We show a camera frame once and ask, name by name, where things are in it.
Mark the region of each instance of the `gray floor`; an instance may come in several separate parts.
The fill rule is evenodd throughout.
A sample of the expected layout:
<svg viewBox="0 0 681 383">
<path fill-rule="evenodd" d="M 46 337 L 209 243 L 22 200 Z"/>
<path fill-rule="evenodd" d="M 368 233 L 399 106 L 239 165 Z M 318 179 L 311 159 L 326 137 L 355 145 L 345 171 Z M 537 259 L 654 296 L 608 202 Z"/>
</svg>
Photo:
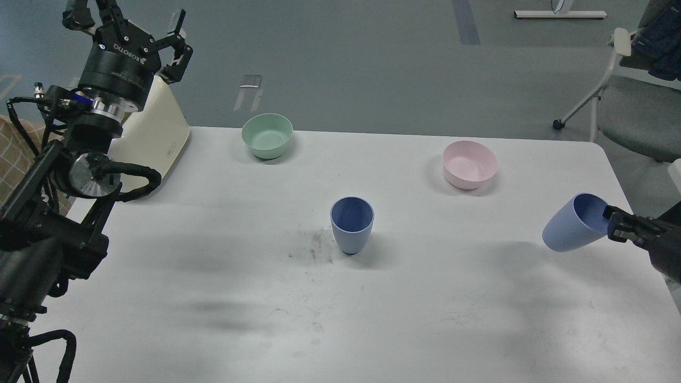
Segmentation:
<svg viewBox="0 0 681 383">
<path fill-rule="evenodd" d="M 31 94 L 35 81 L 74 85 L 90 43 L 61 26 L 65 3 L 0 3 L 0 95 Z M 588 109 L 561 132 L 550 123 L 600 79 L 608 36 L 634 30 L 647 1 L 575 2 L 574 10 L 606 11 L 605 20 L 513 17 L 549 10 L 549 0 L 118 3 L 156 37 L 176 7 L 187 10 L 195 54 L 173 89 L 190 125 L 240 127 L 278 112 L 300 130 L 586 140 Z M 249 91 L 235 110 L 244 74 L 263 76 L 262 98 Z M 597 142 L 635 213 L 657 216 L 681 199 L 667 164 Z"/>
</svg>

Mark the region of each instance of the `chair wheel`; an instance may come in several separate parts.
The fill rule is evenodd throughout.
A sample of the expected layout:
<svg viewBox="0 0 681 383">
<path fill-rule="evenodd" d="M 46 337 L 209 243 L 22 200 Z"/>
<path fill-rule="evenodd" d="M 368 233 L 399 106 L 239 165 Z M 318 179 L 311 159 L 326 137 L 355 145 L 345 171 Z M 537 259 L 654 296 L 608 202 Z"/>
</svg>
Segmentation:
<svg viewBox="0 0 681 383">
<path fill-rule="evenodd" d="M 561 130 L 562 128 L 565 127 L 565 124 L 560 122 L 560 120 L 554 120 L 553 126 L 555 130 Z"/>
</svg>

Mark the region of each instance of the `brown checkered cloth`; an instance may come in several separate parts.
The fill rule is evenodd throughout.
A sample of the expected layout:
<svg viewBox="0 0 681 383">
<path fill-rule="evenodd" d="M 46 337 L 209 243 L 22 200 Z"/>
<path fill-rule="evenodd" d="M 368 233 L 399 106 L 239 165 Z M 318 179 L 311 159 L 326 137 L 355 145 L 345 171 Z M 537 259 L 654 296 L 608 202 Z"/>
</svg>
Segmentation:
<svg viewBox="0 0 681 383">
<path fill-rule="evenodd" d="M 40 140 L 44 124 L 36 124 L 30 121 L 20 120 L 26 132 L 31 137 L 35 147 L 40 148 Z M 29 145 L 16 131 L 14 125 L 7 116 L 0 115 L 0 203 L 4 203 L 12 190 L 19 185 L 33 164 L 33 153 Z M 71 208 L 72 202 L 61 191 L 59 195 L 59 213 L 66 215 Z"/>
</svg>

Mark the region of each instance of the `pink bowl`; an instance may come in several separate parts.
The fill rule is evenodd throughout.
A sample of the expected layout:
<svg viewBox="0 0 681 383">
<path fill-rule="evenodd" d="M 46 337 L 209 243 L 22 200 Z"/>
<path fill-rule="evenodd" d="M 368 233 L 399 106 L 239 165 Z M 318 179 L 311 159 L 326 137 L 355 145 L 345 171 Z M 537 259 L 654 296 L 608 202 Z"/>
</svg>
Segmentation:
<svg viewBox="0 0 681 383">
<path fill-rule="evenodd" d="M 460 189 L 477 189 L 496 173 L 498 164 L 490 149 L 473 141 L 451 143 L 442 154 L 443 173 Z"/>
</svg>

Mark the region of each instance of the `blue cup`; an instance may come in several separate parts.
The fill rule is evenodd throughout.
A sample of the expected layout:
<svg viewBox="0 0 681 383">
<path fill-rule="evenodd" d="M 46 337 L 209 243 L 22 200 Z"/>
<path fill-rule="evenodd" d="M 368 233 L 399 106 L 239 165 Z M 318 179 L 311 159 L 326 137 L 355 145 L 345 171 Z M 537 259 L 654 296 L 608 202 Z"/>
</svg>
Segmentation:
<svg viewBox="0 0 681 383">
<path fill-rule="evenodd" d="M 344 197 L 331 208 L 331 227 L 338 247 L 346 254 L 357 254 L 369 242 L 374 209 L 359 197 Z"/>
<path fill-rule="evenodd" d="M 588 245 L 607 234 L 603 216 L 607 203 L 592 195 L 578 194 L 551 218 L 541 238 L 554 251 L 570 251 Z"/>
</svg>

